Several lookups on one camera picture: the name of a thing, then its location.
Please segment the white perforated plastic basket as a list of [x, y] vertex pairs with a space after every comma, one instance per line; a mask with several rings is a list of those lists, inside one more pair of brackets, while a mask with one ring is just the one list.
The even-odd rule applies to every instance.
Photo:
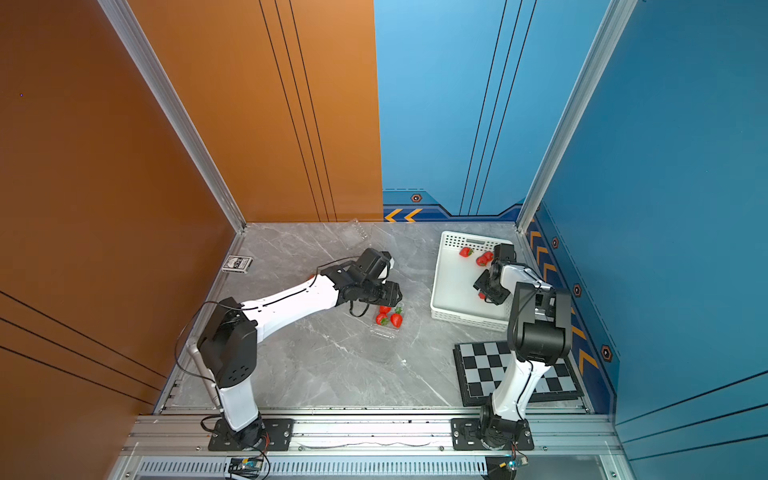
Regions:
[[[507, 330], [511, 298], [501, 305], [486, 303], [473, 288], [485, 270], [476, 264], [476, 259], [501, 243], [510, 241], [455, 231], [441, 233], [430, 300], [434, 320], [497, 332]], [[464, 247], [473, 250], [469, 258], [459, 255]]]

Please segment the strawberry seven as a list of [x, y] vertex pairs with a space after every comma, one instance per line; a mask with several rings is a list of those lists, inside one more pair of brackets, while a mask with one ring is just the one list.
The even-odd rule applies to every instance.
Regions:
[[403, 323], [403, 316], [402, 316], [402, 310], [400, 308], [396, 309], [394, 313], [390, 316], [390, 323], [395, 328], [400, 328]]

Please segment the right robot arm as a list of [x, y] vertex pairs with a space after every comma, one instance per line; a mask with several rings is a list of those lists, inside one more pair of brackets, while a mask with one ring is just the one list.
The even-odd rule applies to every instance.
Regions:
[[514, 355], [481, 409], [479, 439], [491, 450], [530, 451], [527, 406], [539, 380], [571, 351], [571, 296], [519, 263], [508, 243], [494, 247], [489, 269], [473, 287], [494, 305], [511, 302], [507, 345]]

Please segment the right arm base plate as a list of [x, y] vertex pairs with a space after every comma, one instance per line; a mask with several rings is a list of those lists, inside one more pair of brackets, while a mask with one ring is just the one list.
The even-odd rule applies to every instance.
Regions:
[[457, 451], [514, 450], [528, 452], [535, 448], [527, 420], [482, 424], [478, 418], [450, 420], [453, 449]]

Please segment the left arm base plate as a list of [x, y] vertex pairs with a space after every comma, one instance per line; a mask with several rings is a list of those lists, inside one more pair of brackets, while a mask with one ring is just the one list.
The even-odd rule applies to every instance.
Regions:
[[259, 418], [234, 431], [226, 420], [219, 419], [210, 432], [208, 450], [224, 451], [288, 451], [295, 421], [292, 418]]

